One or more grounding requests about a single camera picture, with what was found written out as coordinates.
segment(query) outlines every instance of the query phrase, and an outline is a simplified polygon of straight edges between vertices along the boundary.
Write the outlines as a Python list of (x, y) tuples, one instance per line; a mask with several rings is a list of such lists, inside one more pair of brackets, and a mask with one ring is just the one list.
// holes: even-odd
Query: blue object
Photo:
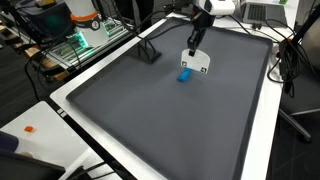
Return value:
[(0, 131), (0, 150), (14, 152), (19, 144), (19, 139), (11, 134)]
[(184, 71), (179, 75), (178, 81), (186, 82), (191, 74), (191, 69), (185, 68)]

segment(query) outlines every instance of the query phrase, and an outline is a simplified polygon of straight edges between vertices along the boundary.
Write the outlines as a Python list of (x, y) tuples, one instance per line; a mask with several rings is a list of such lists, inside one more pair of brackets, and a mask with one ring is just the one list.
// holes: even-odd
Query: floor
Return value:
[[(154, 9), (160, 9), (170, 1), (155, 0)], [(297, 15), (299, 24), (302, 24), (304, 14), (309, 10), (311, 3), (311, 0), (300, 0)], [(10, 47), (0, 49), (0, 127), (36, 104), (31, 85), (23, 70), (26, 61), (26, 58), (16, 54)], [(63, 84), (46, 84), (49, 90), (45, 90), (38, 83), (34, 70), (31, 67), (28, 70), (42, 100), (48, 100), (49, 94)], [(303, 142), (286, 121), (278, 119), (268, 180), (320, 180), (320, 116), (302, 119), (299, 122), (313, 136), (311, 144)]]

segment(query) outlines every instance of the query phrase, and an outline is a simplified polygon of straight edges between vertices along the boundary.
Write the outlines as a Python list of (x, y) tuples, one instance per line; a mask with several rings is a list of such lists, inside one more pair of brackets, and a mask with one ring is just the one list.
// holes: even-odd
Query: laptop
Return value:
[(287, 18), (284, 7), (282, 5), (248, 2), (248, 0), (240, 0), (242, 21), (249, 24), (267, 25), (265, 20), (274, 19), (275, 21), (268, 21), (272, 27), (287, 27)]

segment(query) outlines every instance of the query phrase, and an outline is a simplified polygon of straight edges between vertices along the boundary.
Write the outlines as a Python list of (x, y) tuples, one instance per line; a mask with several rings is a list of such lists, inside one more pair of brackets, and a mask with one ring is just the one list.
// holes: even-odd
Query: desk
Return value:
[[(288, 24), (290, 27), (294, 26), (298, 3), (298, 0), (291, 0), (288, 1), (288, 4), (285, 6)], [(159, 21), (150, 29), (142, 33), (141, 36), (146, 36), (155, 28), (160, 26), (164, 21), (165, 20)], [(214, 26), (227, 28), (239, 27), (237, 23), (228, 18), (216, 20)], [(262, 31), (273, 36), (267, 27), (263, 27)], [(287, 35), (291, 34), (287, 29), (282, 29), (281, 32), (287, 33)], [(107, 66), (110, 62), (131, 48), (138, 41), (138, 38), (134, 38), (109, 56), (105, 57), (102, 61), (98, 62), (96, 65), (92, 66), (90, 69), (83, 72), (81, 75), (52, 93), (50, 97), (137, 179), (165, 179), (161, 174), (130, 152), (111, 135), (79, 113), (66, 100), (66, 96), (71, 91), (99, 72), (102, 68)], [(275, 58), (273, 55), (270, 57), (270, 66), (274, 62)], [(266, 177), (280, 97), (281, 85), (270, 82), (265, 76), (243, 168), (243, 180), (260, 180), (265, 179)]]
[[(25, 126), (33, 126), (31, 133), (25, 132)], [(89, 168), (103, 160), (74, 132), (67, 123), (45, 103), (40, 102), (25, 113), (12, 120), (1, 131), (19, 139), (16, 153), (29, 152), (35, 159), (62, 166), (66, 173), (60, 180), (66, 179), (76, 168)], [(112, 172), (103, 165), (92, 172), (91, 177)], [(102, 180), (120, 180), (117, 174), (101, 178)]]

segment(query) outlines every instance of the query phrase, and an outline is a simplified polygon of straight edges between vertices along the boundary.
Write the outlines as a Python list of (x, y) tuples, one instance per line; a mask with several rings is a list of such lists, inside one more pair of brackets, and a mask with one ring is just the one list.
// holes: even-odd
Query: gray mat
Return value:
[(208, 74), (181, 83), (192, 28), (153, 40), (163, 54), (153, 65), (123, 55), (67, 99), (168, 179), (240, 179), (272, 42), (210, 28), (199, 47), (211, 57)]

